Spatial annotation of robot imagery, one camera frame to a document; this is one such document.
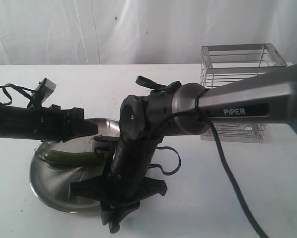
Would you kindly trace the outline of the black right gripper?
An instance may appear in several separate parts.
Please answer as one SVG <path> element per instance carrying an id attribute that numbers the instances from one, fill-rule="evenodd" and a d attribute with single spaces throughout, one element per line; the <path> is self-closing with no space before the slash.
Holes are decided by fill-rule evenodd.
<path id="1" fill-rule="evenodd" d="M 145 176 L 126 178 L 109 172 L 105 179 L 90 178 L 69 185 L 69 200 L 77 197 L 100 201 L 102 224 L 118 227 L 122 220 L 140 207 L 140 201 L 156 194 L 166 195 L 164 180 Z"/>

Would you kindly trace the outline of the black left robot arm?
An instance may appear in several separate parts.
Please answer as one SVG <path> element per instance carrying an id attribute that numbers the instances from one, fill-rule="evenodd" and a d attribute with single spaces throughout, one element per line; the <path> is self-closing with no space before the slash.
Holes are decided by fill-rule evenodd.
<path id="1" fill-rule="evenodd" d="M 0 138 L 67 142 L 98 133 L 84 118 L 84 109 L 62 110 L 58 105 L 20 108 L 0 103 Z"/>

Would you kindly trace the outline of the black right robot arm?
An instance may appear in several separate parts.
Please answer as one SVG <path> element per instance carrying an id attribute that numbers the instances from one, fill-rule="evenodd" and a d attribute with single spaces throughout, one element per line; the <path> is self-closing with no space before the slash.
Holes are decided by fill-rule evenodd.
<path id="1" fill-rule="evenodd" d="M 165 195 L 163 180 L 146 177 L 166 136 L 200 135 L 216 123 L 286 123 L 297 134 L 297 64 L 213 89 L 197 83 L 159 85 L 139 76 L 148 96 L 128 96 L 120 108 L 120 137 L 102 175 L 70 184 L 70 198 L 100 202 L 112 233 L 143 199 Z"/>

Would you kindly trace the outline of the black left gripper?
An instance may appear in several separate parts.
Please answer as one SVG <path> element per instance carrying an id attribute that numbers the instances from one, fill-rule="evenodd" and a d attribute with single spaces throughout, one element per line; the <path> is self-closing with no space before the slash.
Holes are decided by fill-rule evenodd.
<path id="1" fill-rule="evenodd" d="M 34 134 L 42 141 L 67 142 L 98 133 L 98 125 L 84 120 L 84 109 L 74 107 L 61 110 L 60 106 L 41 107 L 34 113 Z"/>

